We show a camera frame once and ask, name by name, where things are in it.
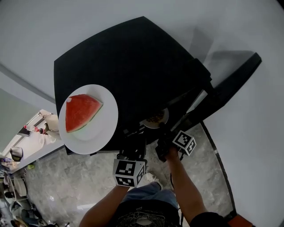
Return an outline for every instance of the red object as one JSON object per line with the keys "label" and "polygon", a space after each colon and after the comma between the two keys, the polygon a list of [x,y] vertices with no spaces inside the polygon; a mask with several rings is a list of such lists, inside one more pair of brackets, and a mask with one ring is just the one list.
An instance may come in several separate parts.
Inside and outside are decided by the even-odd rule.
{"label": "red object", "polygon": [[252,224],[240,215],[234,217],[232,220],[228,222],[228,224],[231,227],[252,227]]}
{"label": "red object", "polygon": [[66,131],[72,133],[84,127],[102,105],[101,102],[87,94],[69,97],[66,101]]}
{"label": "red object", "polygon": [[40,133],[40,134],[43,134],[43,135],[48,135],[48,134],[45,132],[45,130],[42,129],[42,128],[39,129],[39,133]]}
{"label": "red object", "polygon": [[24,129],[31,131],[31,132],[39,132],[38,127],[33,126],[33,125],[24,125]]}

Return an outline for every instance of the forearm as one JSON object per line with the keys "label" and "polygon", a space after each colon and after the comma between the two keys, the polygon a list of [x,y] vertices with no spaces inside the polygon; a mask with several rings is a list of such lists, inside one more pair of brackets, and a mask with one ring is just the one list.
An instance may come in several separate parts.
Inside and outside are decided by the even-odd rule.
{"label": "forearm", "polygon": [[104,227],[108,224],[129,187],[115,186],[102,200],[83,217],[80,227]]}
{"label": "forearm", "polygon": [[206,212],[202,196],[187,175],[178,157],[168,160],[172,173],[174,192],[181,211],[188,223],[200,213]]}

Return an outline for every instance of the watermelon slice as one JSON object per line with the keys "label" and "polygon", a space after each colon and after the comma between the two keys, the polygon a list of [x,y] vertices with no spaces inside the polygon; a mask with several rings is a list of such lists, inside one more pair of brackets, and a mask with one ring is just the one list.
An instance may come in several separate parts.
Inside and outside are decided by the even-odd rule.
{"label": "watermelon slice", "polygon": [[69,97],[66,101],[66,132],[72,133],[83,128],[92,120],[102,105],[100,101],[87,94]]}

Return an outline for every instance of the white shoe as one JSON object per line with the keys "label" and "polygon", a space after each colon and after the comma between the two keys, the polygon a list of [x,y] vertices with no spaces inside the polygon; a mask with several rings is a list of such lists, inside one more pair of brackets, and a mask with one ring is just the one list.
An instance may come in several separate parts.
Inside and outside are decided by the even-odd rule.
{"label": "white shoe", "polygon": [[160,185],[161,190],[164,188],[164,186],[161,184],[159,179],[153,173],[147,172],[145,177],[146,177],[147,181],[149,181],[150,183],[157,182],[158,185]]}

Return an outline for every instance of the black t-shirt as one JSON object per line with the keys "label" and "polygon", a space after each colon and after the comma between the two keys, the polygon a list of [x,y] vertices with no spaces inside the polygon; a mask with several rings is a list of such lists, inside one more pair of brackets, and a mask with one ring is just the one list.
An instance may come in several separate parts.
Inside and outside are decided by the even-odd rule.
{"label": "black t-shirt", "polygon": [[[178,210],[159,200],[129,200],[121,203],[109,223],[110,227],[180,227]],[[216,213],[202,213],[190,223],[190,227],[229,226]]]}

